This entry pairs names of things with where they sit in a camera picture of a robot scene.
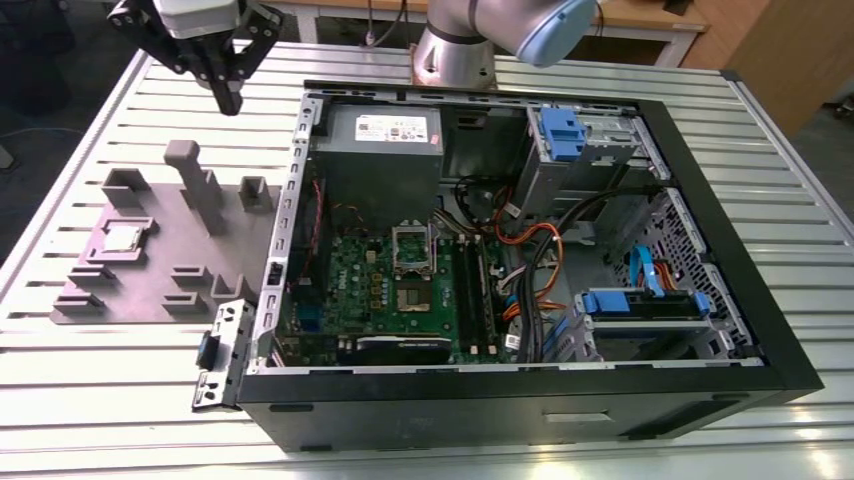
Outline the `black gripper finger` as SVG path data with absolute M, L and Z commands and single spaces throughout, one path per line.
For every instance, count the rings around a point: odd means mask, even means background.
M 229 90 L 217 79 L 206 45 L 201 40 L 170 36 L 152 1 L 118 1 L 108 21 L 121 36 L 174 73 L 192 73 L 214 97 L 220 112 L 229 114 Z
M 236 52 L 229 44 L 230 58 L 226 60 L 226 105 L 225 114 L 236 115 L 241 108 L 240 89 L 245 80 L 253 75 L 261 61 L 268 55 L 281 32 L 281 14 L 256 1 L 238 1 L 238 31 L 248 34 L 249 43 Z

